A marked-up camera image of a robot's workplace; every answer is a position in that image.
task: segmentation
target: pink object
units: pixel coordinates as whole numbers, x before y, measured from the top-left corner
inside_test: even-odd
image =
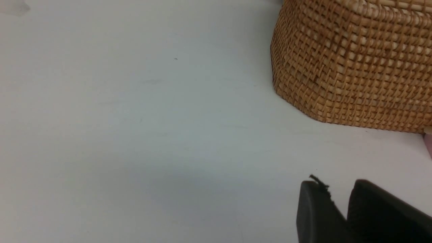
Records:
[[[425,134],[423,139],[425,141],[425,145],[426,145],[426,148],[428,149],[429,155],[432,158],[432,135]]]

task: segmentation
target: white background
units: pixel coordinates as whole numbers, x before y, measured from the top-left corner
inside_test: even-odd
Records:
[[[272,88],[278,0],[27,0],[0,15],[5,243],[293,243],[300,183],[432,214],[420,135],[314,121]]]

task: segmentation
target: woven rattan basket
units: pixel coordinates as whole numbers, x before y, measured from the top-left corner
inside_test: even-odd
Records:
[[[330,123],[432,125],[432,0],[285,0],[271,43],[276,92]]]

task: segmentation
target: white table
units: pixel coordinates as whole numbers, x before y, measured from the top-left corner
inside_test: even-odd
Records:
[[[5,243],[293,243],[313,173],[432,214],[419,135],[314,121],[272,88],[278,0],[27,0],[0,15]]]

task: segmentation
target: wicker basket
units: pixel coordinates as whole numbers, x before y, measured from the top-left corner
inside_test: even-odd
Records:
[[[276,92],[321,122],[432,125],[432,0],[285,0],[271,43]]]

